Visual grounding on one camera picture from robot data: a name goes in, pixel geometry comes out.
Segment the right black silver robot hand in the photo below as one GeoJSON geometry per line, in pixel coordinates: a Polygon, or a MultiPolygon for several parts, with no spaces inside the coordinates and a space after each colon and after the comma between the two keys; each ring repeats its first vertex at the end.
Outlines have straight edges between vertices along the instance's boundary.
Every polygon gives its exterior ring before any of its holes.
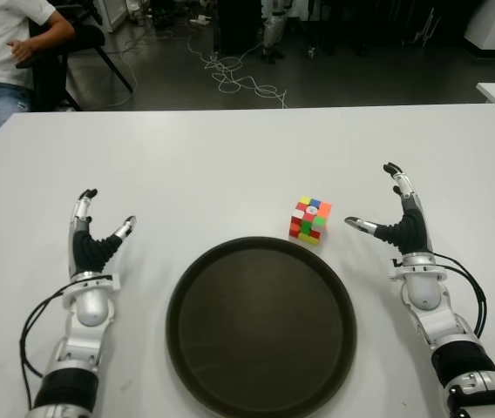
{"type": "Polygon", "coordinates": [[[403,256],[412,253],[433,254],[424,210],[409,177],[392,162],[385,164],[383,170],[396,183],[393,192],[400,198],[402,218],[392,225],[377,224],[358,217],[347,217],[344,222],[360,232],[393,245],[403,256]]]}

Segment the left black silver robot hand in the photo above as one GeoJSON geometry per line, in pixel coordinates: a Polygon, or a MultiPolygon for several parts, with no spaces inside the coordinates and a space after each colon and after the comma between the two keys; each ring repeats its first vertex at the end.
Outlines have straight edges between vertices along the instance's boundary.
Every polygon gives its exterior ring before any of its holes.
{"type": "Polygon", "coordinates": [[[128,217],[122,226],[104,239],[94,239],[90,233],[92,217],[88,209],[97,189],[86,189],[73,208],[68,236],[69,275],[73,279],[82,273],[102,273],[105,265],[133,232],[137,220],[128,217]]]}

